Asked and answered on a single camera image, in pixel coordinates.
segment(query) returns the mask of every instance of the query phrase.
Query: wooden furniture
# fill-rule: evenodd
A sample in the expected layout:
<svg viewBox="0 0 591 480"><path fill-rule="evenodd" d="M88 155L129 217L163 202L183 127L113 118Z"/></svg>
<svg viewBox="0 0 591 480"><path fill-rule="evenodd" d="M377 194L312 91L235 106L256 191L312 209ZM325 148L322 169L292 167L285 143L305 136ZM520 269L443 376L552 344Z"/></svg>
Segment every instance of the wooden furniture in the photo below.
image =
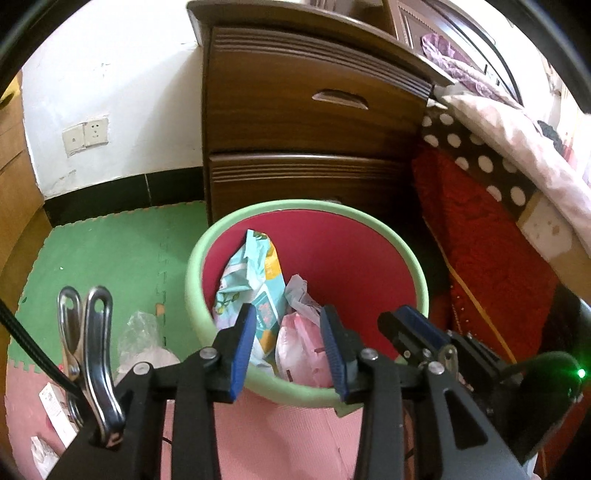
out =
<svg viewBox="0 0 591 480"><path fill-rule="evenodd" d="M328 4L332 11L374 25L424 56L421 37L437 33L522 104L521 93L495 40L470 15L450 0L343 0Z"/></svg>
<svg viewBox="0 0 591 480"><path fill-rule="evenodd" d="M12 312L33 262L51 231L27 151L22 98L0 109L0 298ZM8 332L0 327L0 395L4 398ZM4 401L0 403L0 446L10 452Z"/></svg>
<svg viewBox="0 0 591 480"><path fill-rule="evenodd" d="M383 219L404 204L427 99L449 77L334 12L227 0L188 9L206 53L210 221L277 199L337 200Z"/></svg>

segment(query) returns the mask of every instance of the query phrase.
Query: white wall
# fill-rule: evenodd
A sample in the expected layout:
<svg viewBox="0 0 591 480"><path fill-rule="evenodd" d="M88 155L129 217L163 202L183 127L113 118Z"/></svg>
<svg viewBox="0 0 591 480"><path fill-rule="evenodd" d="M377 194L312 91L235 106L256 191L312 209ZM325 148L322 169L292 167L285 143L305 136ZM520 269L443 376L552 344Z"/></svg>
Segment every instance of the white wall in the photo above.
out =
<svg viewBox="0 0 591 480"><path fill-rule="evenodd" d="M202 164L202 50L186 3L93 0L27 61L25 129L46 198ZM109 144L67 157L62 130L105 115Z"/></svg>
<svg viewBox="0 0 591 480"><path fill-rule="evenodd" d="M451 0L468 13L495 39L507 62L527 111L536 120L547 122L554 106L540 53L519 28L485 0Z"/></svg>

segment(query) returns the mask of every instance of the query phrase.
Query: black baseboard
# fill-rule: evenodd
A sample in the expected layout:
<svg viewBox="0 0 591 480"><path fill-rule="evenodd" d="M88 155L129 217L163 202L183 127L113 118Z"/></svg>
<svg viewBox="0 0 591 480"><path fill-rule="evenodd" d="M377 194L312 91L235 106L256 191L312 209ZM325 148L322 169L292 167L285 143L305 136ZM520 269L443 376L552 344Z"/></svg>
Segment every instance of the black baseboard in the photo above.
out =
<svg viewBox="0 0 591 480"><path fill-rule="evenodd" d="M52 226L110 213L203 200L203 167L159 171L107 181L48 199Z"/></svg>

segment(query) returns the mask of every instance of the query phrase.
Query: blue gripper pad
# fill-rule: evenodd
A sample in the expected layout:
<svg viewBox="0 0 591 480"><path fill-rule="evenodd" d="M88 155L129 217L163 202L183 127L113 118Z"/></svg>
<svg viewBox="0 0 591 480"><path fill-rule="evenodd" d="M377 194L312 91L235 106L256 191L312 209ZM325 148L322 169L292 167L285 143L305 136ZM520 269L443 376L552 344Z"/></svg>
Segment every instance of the blue gripper pad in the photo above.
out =
<svg viewBox="0 0 591 480"><path fill-rule="evenodd" d="M242 328L234 358L232 360L230 375L231 382L229 393L234 401L242 391L244 380L246 379L246 370L248 369L252 344L256 334L256 308L250 303L245 303L238 314L236 324L232 328Z"/></svg>
<svg viewBox="0 0 591 480"><path fill-rule="evenodd" d="M329 360L333 385L341 401L345 401L349 396L347 366L339 350L338 338L342 338L346 332L336 313L336 309L332 305L327 305L320 311L320 333L322 334L324 350Z"/></svg>
<svg viewBox="0 0 591 480"><path fill-rule="evenodd" d="M431 344L435 351L438 351L449 343L449 337L447 335L429 322L422 313L408 305L404 305L396 310L394 317L404 324L411 333L423 337Z"/></svg>

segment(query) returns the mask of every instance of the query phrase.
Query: metal screw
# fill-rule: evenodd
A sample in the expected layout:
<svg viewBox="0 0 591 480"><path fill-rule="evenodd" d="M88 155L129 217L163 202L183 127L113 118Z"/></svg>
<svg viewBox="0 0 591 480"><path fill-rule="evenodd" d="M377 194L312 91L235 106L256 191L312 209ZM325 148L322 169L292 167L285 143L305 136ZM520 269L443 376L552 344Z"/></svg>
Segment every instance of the metal screw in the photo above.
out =
<svg viewBox="0 0 591 480"><path fill-rule="evenodd" d="M217 357L217 350L212 346L207 346L199 350L199 356L204 360L213 360Z"/></svg>
<svg viewBox="0 0 591 480"><path fill-rule="evenodd" d="M364 348L361 350L361 358L366 360L376 360L378 357L378 351L373 348Z"/></svg>
<svg viewBox="0 0 591 480"><path fill-rule="evenodd" d="M150 364L146 362L140 362L134 366L134 374L145 375L150 371Z"/></svg>
<svg viewBox="0 0 591 480"><path fill-rule="evenodd" d="M435 375L441 375L445 371L445 367L440 364L439 362L431 362L429 363L429 371Z"/></svg>

